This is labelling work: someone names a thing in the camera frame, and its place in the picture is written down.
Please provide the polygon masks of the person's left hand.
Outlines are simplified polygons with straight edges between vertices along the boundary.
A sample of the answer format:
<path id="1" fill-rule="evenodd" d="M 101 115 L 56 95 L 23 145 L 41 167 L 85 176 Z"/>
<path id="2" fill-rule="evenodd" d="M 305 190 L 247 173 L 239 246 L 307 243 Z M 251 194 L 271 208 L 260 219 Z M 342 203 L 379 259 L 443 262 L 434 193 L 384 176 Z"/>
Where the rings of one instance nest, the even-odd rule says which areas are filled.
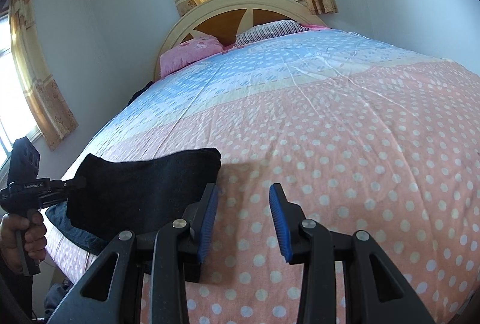
<path id="1" fill-rule="evenodd" d="M 44 261 L 47 255 L 47 228 L 37 210 L 31 217 L 5 214 L 1 219 L 1 258 L 16 275 L 23 273 L 21 253 L 35 262 Z"/>

